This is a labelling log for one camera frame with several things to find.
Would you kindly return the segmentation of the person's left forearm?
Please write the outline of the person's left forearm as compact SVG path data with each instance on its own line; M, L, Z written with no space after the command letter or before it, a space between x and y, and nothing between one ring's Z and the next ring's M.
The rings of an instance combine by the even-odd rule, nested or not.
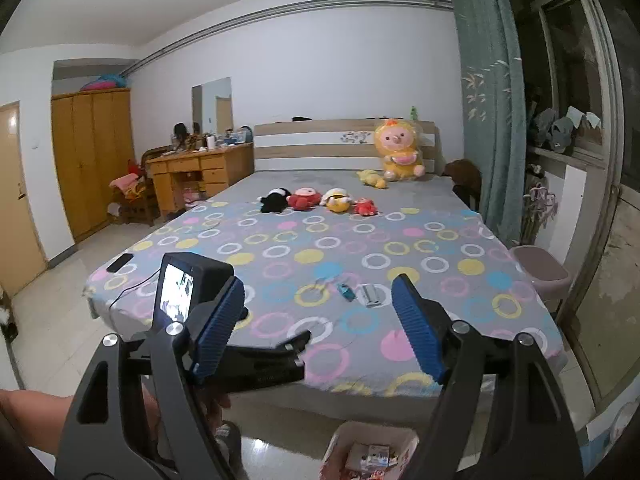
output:
M31 448L51 455L58 448L71 396L52 396L34 390L1 390L1 411Z

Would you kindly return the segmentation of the person's left hand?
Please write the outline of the person's left hand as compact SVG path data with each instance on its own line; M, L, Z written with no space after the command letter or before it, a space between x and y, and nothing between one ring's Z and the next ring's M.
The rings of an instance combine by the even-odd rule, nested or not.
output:
M216 386L199 388L190 394L180 393L167 402L157 401L156 391L150 390L145 382L142 382L142 393L146 421L153 441L160 440L160 434L166 430L167 415L173 418L186 416L187 422L199 417L216 439L228 437L234 428L230 422L224 421L224 410L231 408L230 398Z

